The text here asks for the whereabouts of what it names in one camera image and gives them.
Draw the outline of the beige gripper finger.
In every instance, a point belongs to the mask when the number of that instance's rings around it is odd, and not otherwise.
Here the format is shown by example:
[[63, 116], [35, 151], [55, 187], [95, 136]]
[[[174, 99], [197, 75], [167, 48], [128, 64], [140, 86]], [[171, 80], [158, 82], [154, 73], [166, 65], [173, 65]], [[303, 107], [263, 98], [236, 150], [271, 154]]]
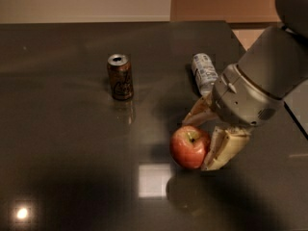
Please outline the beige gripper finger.
[[216, 126], [201, 169], [218, 170], [224, 167], [247, 145], [250, 137], [251, 133], [241, 127]]
[[212, 94], [210, 92], [201, 96], [182, 120], [182, 125], [197, 127], [207, 121], [218, 118], [218, 115], [211, 108], [212, 104]]

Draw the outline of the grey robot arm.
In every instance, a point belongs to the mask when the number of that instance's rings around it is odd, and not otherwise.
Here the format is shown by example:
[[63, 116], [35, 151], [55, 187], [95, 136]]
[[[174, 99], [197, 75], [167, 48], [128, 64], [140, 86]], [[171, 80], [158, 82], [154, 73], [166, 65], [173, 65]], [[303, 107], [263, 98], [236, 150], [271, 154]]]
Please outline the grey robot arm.
[[193, 126], [222, 120], [203, 170], [225, 166], [253, 129], [270, 120], [284, 98], [308, 79], [308, 0], [275, 0], [275, 8], [282, 25], [268, 27], [237, 63], [226, 67], [183, 120]]

